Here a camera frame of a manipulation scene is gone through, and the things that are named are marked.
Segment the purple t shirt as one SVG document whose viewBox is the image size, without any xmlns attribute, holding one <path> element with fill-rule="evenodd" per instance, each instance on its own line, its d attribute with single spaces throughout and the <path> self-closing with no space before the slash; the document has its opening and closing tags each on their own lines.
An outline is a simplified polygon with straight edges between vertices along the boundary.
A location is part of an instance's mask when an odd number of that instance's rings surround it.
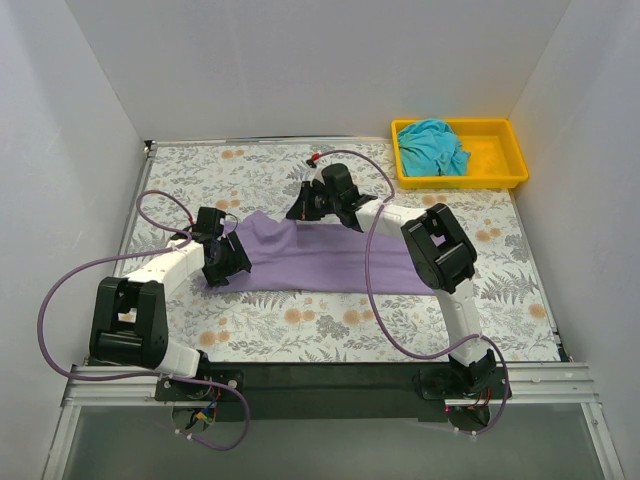
<svg viewBox="0 0 640 480">
<path fill-rule="evenodd" d="M 209 287 L 200 277 L 195 284 L 202 291 L 367 292 L 364 233 L 340 224 L 277 221 L 261 211 L 241 221 L 236 232 L 252 263 L 251 271 L 231 276 L 222 287 Z M 373 236 L 370 274 L 376 295 L 433 294 L 419 279 L 405 242 L 398 238 Z"/>
</svg>

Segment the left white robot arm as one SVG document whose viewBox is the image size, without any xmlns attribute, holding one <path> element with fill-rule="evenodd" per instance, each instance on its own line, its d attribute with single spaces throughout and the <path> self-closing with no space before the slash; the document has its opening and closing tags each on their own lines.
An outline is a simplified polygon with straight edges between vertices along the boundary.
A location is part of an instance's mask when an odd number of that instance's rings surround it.
<svg viewBox="0 0 640 480">
<path fill-rule="evenodd" d="M 193 400 L 211 392 L 213 377 L 200 367 L 203 354 L 169 335 L 166 300 L 198 272 L 215 288 L 251 271 L 237 233 L 225 230 L 227 216 L 217 208 L 200 208 L 186 245 L 186 232 L 175 233 L 167 253 L 123 278 L 100 282 L 89 340 L 93 358 L 179 376 L 178 387 Z"/>
</svg>

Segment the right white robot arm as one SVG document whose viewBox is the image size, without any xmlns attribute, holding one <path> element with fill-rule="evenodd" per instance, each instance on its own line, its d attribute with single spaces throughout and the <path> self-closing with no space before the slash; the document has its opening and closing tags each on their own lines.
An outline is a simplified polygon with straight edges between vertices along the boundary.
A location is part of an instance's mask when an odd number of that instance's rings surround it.
<svg viewBox="0 0 640 480">
<path fill-rule="evenodd" d="M 448 206 L 429 209 L 394 206 L 392 196 L 381 200 L 359 192 L 346 165 L 323 168 L 313 180 L 301 184 L 300 193 L 286 218 L 319 221 L 334 215 L 340 223 L 367 235 L 364 276 L 366 292 L 384 336 L 404 355 L 431 360 L 446 355 L 454 389 L 464 397 L 475 397 L 490 388 L 496 369 L 491 343 L 482 335 L 474 301 L 473 277 L 477 253 Z M 373 296 L 370 250 L 376 234 L 402 239 L 414 270 L 435 294 L 447 329 L 449 347 L 439 354 L 414 354 L 391 336 Z"/>
</svg>

